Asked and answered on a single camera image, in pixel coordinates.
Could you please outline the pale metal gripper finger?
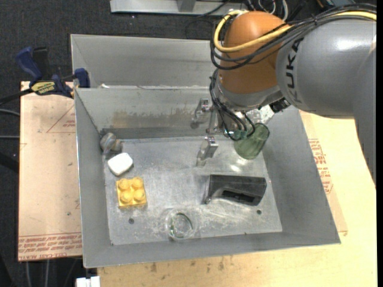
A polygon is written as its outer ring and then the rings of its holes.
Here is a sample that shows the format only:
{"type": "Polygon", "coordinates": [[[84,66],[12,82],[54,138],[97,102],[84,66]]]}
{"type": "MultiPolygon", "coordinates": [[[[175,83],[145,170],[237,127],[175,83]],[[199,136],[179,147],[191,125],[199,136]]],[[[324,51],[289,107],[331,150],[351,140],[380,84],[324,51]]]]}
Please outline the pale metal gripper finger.
{"type": "Polygon", "coordinates": [[[201,143],[199,148],[196,165],[202,167],[206,164],[207,159],[213,158],[216,150],[218,149],[218,142],[214,136],[206,136],[201,143]]]}
{"type": "Polygon", "coordinates": [[[206,123],[209,119],[210,107],[209,99],[201,98],[191,119],[190,127],[198,128],[201,124],[206,123]]]}

